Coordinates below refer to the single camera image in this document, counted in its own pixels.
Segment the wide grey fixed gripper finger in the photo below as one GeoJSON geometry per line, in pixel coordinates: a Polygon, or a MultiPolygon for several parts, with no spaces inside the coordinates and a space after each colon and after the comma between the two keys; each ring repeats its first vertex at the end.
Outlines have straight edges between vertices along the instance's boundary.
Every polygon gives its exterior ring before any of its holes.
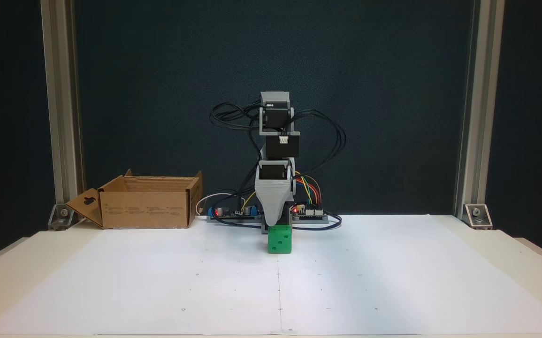
{"type": "Polygon", "coordinates": [[[264,219],[269,227],[277,225],[284,204],[293,198],[291,184],[256,184],[256,195],[264,210],[264,219]]]}

